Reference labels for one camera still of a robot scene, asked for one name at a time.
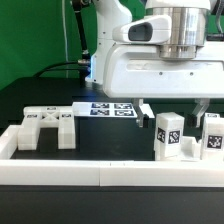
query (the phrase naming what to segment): white cube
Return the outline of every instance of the white cube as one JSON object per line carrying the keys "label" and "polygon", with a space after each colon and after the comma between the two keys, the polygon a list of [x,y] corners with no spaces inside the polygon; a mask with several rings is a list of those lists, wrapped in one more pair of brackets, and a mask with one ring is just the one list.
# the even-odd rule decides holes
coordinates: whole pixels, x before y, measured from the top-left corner
{"label": "white cube", "polygon": [[161,113],[156,117],[154,150],[156,159],[166,160],[180,154],[184,117],[176,113]]}

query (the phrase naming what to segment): black cable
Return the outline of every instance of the black cable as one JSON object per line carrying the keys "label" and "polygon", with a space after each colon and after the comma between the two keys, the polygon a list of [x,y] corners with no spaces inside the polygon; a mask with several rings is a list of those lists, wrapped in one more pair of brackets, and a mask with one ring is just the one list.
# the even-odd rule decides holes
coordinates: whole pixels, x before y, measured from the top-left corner
{"label": "black cable", "polygon": [[51,68],[55,68],[55,67],[59,67],[59,66],[63,66],[63,65],[77,65],[77,64],[78,64],[77,61],[67,61],[67,62],[60,62],[60,63],[56,63],[53,65],[49,65],[49,66],[45,67],[44,69],[42,69],[41,71],[35,73],[33,75],[33,77],[40,77],[42,73],[44,73],[45,71],[47,71],[48,69],[51,69]]}
{"label": "black cable", "polygon": [[39,78],[43,73],[45,72],[57,72],[57,71],[79,71],[79,72],[88,72],[88,67],[85,68],[61,68],[61,69],[47,69],[44,72],[42,72],[41,74],[39,74],[38,76],[34,76],[36,78]]}
{"label": "black cable", "polygon": [[83,57],[83,59],[90,59],[90,54],[89,54],[89,51],[87,48],[87,42],[86,42],[86,36],[85,36],[81,12],[80,11],[75,12],[75,16],[76,16],[76,20],[77,20],[80,41],[81,41],[81,46],[82,46],[82,57]]}

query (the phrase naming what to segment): metal cylinder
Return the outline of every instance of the metal cylinder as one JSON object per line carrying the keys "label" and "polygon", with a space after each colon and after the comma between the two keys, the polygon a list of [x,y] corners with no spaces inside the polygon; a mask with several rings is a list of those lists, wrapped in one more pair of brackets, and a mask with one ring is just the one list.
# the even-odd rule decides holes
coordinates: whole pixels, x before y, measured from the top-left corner
{"label": "metal cylinder", "polygon": [[153,15],[169,15],[172,18],[172,34],[161,46],[160,57],[190,59],[196,57],[196,47],[206,39],[208,10],[198,8],[154,8]]}

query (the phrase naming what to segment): green wall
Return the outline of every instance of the green wall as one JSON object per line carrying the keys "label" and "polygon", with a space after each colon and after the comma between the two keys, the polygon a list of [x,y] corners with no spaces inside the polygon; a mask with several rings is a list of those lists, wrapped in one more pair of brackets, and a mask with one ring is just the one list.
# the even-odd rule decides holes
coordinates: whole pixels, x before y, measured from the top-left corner
{"label": "green wall", "polygon": [[[69,59],[80,58],[81,49],[70,1],[66,0]],[[134,20],[144,15],[139,0],[121,0]],[[96,48],[94,7],[82,11],[90,52]],[[0,12],[0,89],[19,77],[32,76],[43,67],[65,61],[61,0],[2,1]],[[50,76],[65,74],[51,73]]]}

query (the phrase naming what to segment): sticker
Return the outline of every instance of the sticker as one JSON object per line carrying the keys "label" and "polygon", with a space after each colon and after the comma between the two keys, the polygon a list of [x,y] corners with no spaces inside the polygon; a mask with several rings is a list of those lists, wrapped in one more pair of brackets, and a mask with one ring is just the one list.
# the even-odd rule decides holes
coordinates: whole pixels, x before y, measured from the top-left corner
{"label": "sticker", "polygon": [[220,114],[205,113],[205,117],[207,117],[207,118],[219,118]]}
{"label": "sticker", "polygon": [[92,108],[105,108],[105,109],[108,109],[108,108],[110,108],[110,104],[109,103],[93,103],[92,104]]}
{"label": "sticker", "polygon": [[91,110],[90,115],[93,115],[93,116],[109,116],[110,111],[109,110]]}
{"label": "sticker", "polygon": [[115,110],[115,116],[133,117],[134,112],[132,110]]}
{"label": "sticker", "polygon": [[162,143],[165,143],[165,137],[166,137],[166,132],[163,129],[158,128],[157,139],[161,141]]}
{"label": "sticker", "polygon": [[209,135],[207,148],[208,149],[222,149],[222,136]]}
{"label": "sticker", "polygon": [[50,111],[57,110],[57,107],[47,107],[47,110],[50,110]]}
{"label": "sticker", "polygon": [[27,118],[37,118],[37,114],[30,114],[30,115],[27,115]]}
{"label": "sticker", "polygon": [[168,144],[178,144],[180,143],[180,130],[178,131],[170,131]]}
{"label": "sticker", "polygon": [[69,117],[72,117],[71,114],[62,114],[61,116],[62,116],[63,118],[69,118]]}
{"label": "sticker", "polygon": [[130,103],[115,103],[114,108],[127,110],[127,109],[132,109],[132,105]]}

